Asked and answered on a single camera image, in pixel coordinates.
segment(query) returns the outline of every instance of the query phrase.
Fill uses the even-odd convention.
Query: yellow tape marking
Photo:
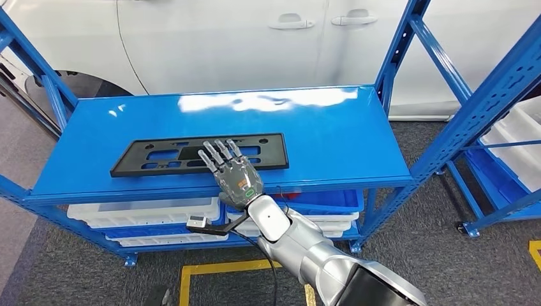
[[[282,267],[275,261],[273,261],[273,263],[276,268]],[[266,259],[238,261],[235,263],[211,263],[208,265],[184,266],[181,272],[181,296],[179,306],[188,306],[189,304],[189,279],[192,275],[261,270],[269,269],[270,267],[271,265]],[[306,305],[315,306],[316,295],[314,289],[312,289],[310,285],[305,285],[304,292],[306,295]]]
[[[306,295],[306,305],[316,306],[316,293],[314,292],[314,288],[309,284],[304,285],[304,294]]]
[[[539,270],[541,271],[541,254],[539,251],[541,250],[541,240],[532,240],[530,241],[530,254],[537,266],[539,267]]]

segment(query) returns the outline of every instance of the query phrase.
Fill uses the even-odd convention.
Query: gray carpet
[[[392,124],[403,154],[413,163],[443,123]],[[452,196],[446,193],[447,180]],[[418,286],[430,305],[540,305],[541,273],[528,241],[541,239],[541,221],[497,224],[478,239],[460,235],[455,205],[466,208],[448,177],[432,177],[365,245],[362,258],[374,259]],[[183,265],[262,259],[254,248],[143,254],[134,268],[55,226],[36,223],[44,233],[16,305],[142,305],[159,284],[174,289],[178,305]],[[192,277],[190,305],[269,305],[270,270]],[[304,290],[279,272],[279,305],[305,305]]]

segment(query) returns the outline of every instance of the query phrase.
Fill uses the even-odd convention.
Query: robot finger
[[[209,153],[211,153],[212,157],[214,158],[214,160],[216,161],[216,163],[219,165],[222,165],[223,164],[223,159],[221,158],[221,156],[219,155],[218,152],[216,152],[216,150],[214,149],[214,147],[211,145],[210,142],[203,142],[203,145],[205,146],[205,148],[207,148],[207,150],[209,151]]]
[[[227,147],[221,141],[217,139],[214,141],[214,143],[218,146],[227,161],[233,158],[233,156],[231,156],[231,153],[229,153],[229,149],[227,149]]]
[[[211,161],[211,159],[209,158],[209,156],[207,156],[207,154],[203,151],[203,150],[199,150],[197,151],[197,154],[199,154],[199,156],[201,157],[201,159],[203,159],[203,161],[205,162],[205,164],[207,165],[207,168],[210,169],[211,172],[216,172],[218,171],[218,169],[216,168],[216,166],[214,165],[214,163]]]
[[[237,145],[235,144],[235,142],[233,140],[228,139],[228,140],[226,140],[226,142],[229,145],[229,147],[233,150],[233,153],[235,154],[235,156],[242,157],[241,150],[239,149],[239,147],[237,147]]]

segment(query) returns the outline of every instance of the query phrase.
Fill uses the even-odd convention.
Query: blue storage bin
[[[224,204],[219,204],[220,217],[212,224],[224,224],[226,220]],[[186,228],[186,223],[159,224],[159,225],[139,225],[139,226],[120,226],[115,228],[94,228],[94,231],[104,233],[109,238],[127,238],[144,237],[160,235],[176,235],[191,233]]]
[[[509,203],[513,203],[530,193],[530,190],[519,180],[513,170],[488,149],[468,150],[465,154],[471,163],[489,178]]]
[[[303,215],[346,215],[361,212],[364,209],[362,190],[321,191],[301,193],[292,200],[284,199],[280,194],[271,194],[280,207],[287,205]],[[238,214],[233,207],[227,207],[230,213]]]

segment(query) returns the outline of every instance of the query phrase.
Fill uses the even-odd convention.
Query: white plastic bin
[[[492,145],[541,139],[541,123],[527,113],[541,116],[539,104],[541,100],[537,101],[536,105],[531,103],[531,100],[525,101],[528,102],[526,104],[515,105],[507,116],[496,122],[491,130],[481,137],[480,141],[485,145]],[[489,150],[513,170],[530,191],[541,188],[541,145],[490,148]]]
[[[91,228],[186,223],[190,215],[218,220],[218,198],[75,204],[68,209],[69,218]]]
[[[215,236],[198,233],[163,235],[163,236],[144,236],[128,238],[109,238],[107,240],[119,242],[123,247],[140,247],[145,245],[164,245],[164,244],[195,244],[200,242],[213,242],[227,240],[229,235]]]
[[[240,218],[241,215],[227,212],[227,217],[230,221],[234,221]],[[326,237],[339,238],[342,237],[344,231],[352,227],[352,221],[359,218],[359,213],[356,212],[348,215],[307,215],[306,217],[319,226]],[[257,237],[260,235],[257,225],[250,218],[236,227],[236,230],[248,237]]]
[[[541,124],[541,96],[517,103],[515,107],[520,108],[533,120]]]

